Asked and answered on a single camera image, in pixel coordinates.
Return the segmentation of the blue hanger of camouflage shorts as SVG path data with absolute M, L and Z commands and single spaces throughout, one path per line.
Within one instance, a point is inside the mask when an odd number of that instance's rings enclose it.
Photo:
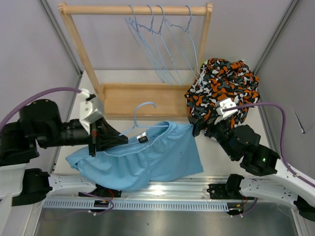
M 161 64 L 160 64 L 158 52 L 156 54 L 154 52 L 154 50 L 149 46 L 149 44 L 145 41 L 144 36 L 141 34 L 140 29 L 139 29 L 139 28 L 144 28 L 146 31 L 151 33 L 151 36 L 154 36 L 154 34 L 152 34 L 152 32 L 150 30 L 151 27 L 148 28 L 145 25 L 139 24 L 137 22 L 136 14 L 134 12 L 133 6 L 129 5 L 129 7 L 132 10 L 133 18 L 129 17 L 128 20 L 125 19 L 126 24 L 128 26 L 128 29 L 129 29 L 130 33 L 132 34 L 132 37 L 134 38 L 136 44 L 138 45 L 138 47 L 142 51 L 143 55 L 146 57 L 147 61 L 151 65 L 151 67 L 153 68 L 153 70 L 156 72 L 156 74 L 158 75 L 158 77 L 162 81 L 162 79 L 164 79 L 164 74 L 163 74 L 162 69 L 161 69 Z

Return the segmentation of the orange camouflage shorts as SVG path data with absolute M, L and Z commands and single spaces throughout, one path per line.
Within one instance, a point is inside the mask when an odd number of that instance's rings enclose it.
M 203 118 L 208 124 L 216 120 L 216 103 L 231 98 L 237 106 L 257 103 L 259 77 L 254 75 L 245 61 L 230 62 L 212 58 L 185 94 L 188 113 Z

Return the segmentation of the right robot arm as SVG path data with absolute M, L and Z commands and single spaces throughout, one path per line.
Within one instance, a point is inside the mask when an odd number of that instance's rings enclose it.
M 231 161 L 239 161 L 240 167 L 253 177 L 230 174 L 225 184 L 209 184 L 211 199 L 252 200 L 265 199 L 285 205 L 303 218 L 315 220 L 315 189 L 289 170 L 280 155 L 261 145 L 260 135 L 249 125 L 231 128 L 227 121 L 208 124 L 202 119 L 189 117 L 193 136 L 206 130 L 205 136 L 215 138 Z

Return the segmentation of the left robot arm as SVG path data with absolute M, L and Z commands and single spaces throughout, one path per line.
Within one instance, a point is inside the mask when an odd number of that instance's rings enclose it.
M 31 159 L 39 157 L 38 147 L 87 145 L 88 156 L 127 144 L 128 138 L 104 118 L 104 106 L 98 98 L 89 98 L 79 106 L 79 118 L 62 122 L 57 104 L 40 99 L 24 106 L 16 122 L 6 124 L 0 133 L 0 196 L 12 196 L 12 206 L 31 205 L 63 185 L 39 168 L 27 169 Z

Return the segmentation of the blue hanger of yellow shorts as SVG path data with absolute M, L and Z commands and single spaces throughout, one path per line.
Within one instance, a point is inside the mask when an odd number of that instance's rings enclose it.
M 158 35 L 159 36 L 159 39 L 160 39 L 160 41 L 161 41 L 161 43 L 162 43 L 162 45 L 163 45 L 163 49 L 168 53 L 168 56 L 170 57 L 170 59 L 171 59 L 171 61 L 172 61 L 172 63 L 173 63 L 173 69 L 175 70 L 175 72 L 176 72 L 176 74 L 178 75 L 178 77 L 180 78 L 180 81 L 178 81 L 172 74 L 171 74 L 171 72 L 168 70 L 168 68 L 167 68 L 167 66 L 166 66 L 166 64 L 165 64 L 165 62 L 164 62 L 164 60 L 163 60 L 163 57 L 162 57 L 162 55 L 161 55 L 161 52 L 160 52 L 160 47 L 158 46 L 158 43 L 156 42 L 156 40 L 155 40 L 155 38 L 152 36 L 152 38 L 154 39 L 154 42 L 155 42 L 155 44 L 156 44 L 156 48 L 157 48 L 157 52 L 158 52 L 158 56 L 159 56 L 159 60 L 160 60 L 160 64 L 161 64 L 161 69 L 162 69 L 162 72 L 163 72 L 163 74 L 164 74 L 164 79 L 162 79 L 162 82 L 164 83 L 165 81 L 166 81 L 166 79 L 170 79 L 170 85 L 172 86 L 173 85 L 173 82 L 172 82 L 172 80 L 173 81 L 175 81 L 176 82 L 176 84 L 177 85 L 179 85 L 179 86 L 183 86 L 184 85 L 184 82 L 183 82 L 183 79 L 182 79 L 182 77 L 181 77 L 181 75 L 179 74 L 179 72 L 176 70 L 176 68 L 175 68 L 175 62 L 174 62 L 174 60 L 173 60 L 173 58 L 172 58 L 172 56 L 171 56 L 171 54 L 170 54 L 170 52 L 169 52 L 169 50 L 168 50 L 168 48 L 167 48 L 167 46 L 166 46 L 166 44 L 165 44 L 165 42 L 164 42 L 164 39 L 163 39 L 163 37 L 162 37 L 162 26 L 163 26 L 163 24 L 164 24 L 164 19 L 165 19 L 165 13 L 164 13 L 164 10 L 163 10 L 163 7 L 162 6 L 160 6 L 160 5 L 157 5 L 157 7 L 159 7 L 160 9 L 161 9 L 161 11 L 162 11 L 162 21 L 161 21 L 161 24 L 160 24 L 160 26 L 159 26 L 159 30 L 158 31 L 154 31 L 153 30 L 153 22 L 154 22 L 154 11 L 153 11 L 153 8 L 151 7 L 151 6 L 149 6 L 149 5 L 147 5 L 148 7 L 149 7 L 149 9 L 150 9 L 150 11 L 151 11 L 151 14 L 152 14 L 152 21 L 151 21 L 151 28 L 150 28 L 150 30 L 151 30 L 151 32 L 152 32 L 152 34 L 156 34 L 156 35 Z

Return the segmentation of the blue hanger of green shorts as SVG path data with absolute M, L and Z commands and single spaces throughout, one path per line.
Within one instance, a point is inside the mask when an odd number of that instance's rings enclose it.
M 168 33 L 176 44 L 183 60 L 186 62 L 187 67 L 193 74 L 193 78 L 199 81 L 200 73 L 198 72 L 198 56 L 194 39 L 190 34 L 190 24 L 192 22 L 193 10 L 190 6 L 186 5 L 185 9 L 188 10 L 189 19 L 185 26 L 174 24 L 168 19 L 164 20 L 164 25 Z

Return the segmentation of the light blue shorts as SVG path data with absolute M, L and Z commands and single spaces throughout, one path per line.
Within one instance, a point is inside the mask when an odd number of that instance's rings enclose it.
M 81 176 L 110 189 L 134 191 L 151 181 L 172 181 L 203 172 L 191 124 L 162 121 L 144 138 L 99 151 L 94 157 L 83 147 L 66 157 Z

